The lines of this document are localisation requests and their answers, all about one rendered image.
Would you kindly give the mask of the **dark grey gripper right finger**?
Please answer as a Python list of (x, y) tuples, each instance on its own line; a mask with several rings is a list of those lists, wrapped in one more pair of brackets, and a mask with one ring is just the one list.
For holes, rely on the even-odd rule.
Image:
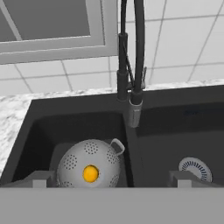
[(170, 171), (168, 186), (177, 188), (222, 188), (222, 185), (197, 178), (190, 171)]

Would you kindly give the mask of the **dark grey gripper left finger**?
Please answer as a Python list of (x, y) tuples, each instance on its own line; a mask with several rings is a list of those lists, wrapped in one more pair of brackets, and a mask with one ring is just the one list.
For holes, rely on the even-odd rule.
[(53, 186), (55, 186), (54, 171), (34, 171), (24, 179), (3, 185), (4, 188), (47, 188)]

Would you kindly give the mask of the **silver sink drain strainer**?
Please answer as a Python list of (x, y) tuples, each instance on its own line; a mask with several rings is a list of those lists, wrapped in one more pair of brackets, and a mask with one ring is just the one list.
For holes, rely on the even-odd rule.
[(198, 179), (207, 182), (213, 181), (213, 174), (209, 167), (196, 157), (184, 157), (178, 164), (181, 172), (191, 172)]

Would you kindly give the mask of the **black double sink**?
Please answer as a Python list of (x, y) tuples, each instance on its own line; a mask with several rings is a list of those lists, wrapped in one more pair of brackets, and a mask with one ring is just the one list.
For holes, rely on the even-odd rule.
[(115, 94), (34, 100), (3, 169), (0, 184), (35, 171), (56, 170), (61, 157), (86, 139), (119, 139), (120, 187), (166, 187), (186, 157), (203, 161), (224, 185), (224, 85), (146, 91), (140, 123), (128, 125), (129, 104)]

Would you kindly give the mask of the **orange tangerine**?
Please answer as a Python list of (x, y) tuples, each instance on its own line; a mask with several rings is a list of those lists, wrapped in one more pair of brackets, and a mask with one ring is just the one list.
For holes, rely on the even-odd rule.
[(99, 177), (99, 170), (90, 164), (84, 168), (82, 176), (86, 182), (94, 183)]

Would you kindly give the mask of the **white colander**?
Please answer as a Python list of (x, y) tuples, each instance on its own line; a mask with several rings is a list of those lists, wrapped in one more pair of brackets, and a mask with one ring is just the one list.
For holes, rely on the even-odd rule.
[[(88, 139), (72, 146), (59, 161), (57, 184), (59, 187), (104, 188), (116, 187), (120, 172), (120, 156), (124, 153), (123, 143), (114, 138), (111, 143)], [(99, 177), (94, 183), (84, 180), (82, 173), (86, 166), (94, 165)]]

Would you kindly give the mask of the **black sink faucet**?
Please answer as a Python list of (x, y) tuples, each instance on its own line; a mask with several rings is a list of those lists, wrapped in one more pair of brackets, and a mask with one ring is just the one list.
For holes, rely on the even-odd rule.
[(136, 128), (140, 123), (143, 106), (143, 89), (147, 67), (144, 65), (145, 22), (144, 0), (133, 0), (136, 25), (136, 66), (132, 73), (128, 57), (128, 33), (126, 32), (127, 0), (121, 0), (121, 32), (118, 34), (117, 100), (129, 98), (128, 124)]

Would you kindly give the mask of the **grey framed window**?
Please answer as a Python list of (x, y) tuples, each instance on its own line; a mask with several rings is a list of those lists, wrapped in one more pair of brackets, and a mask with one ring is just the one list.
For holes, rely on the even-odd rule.
[(0, 0), (0, 65), (117, 54), (117, 0)]

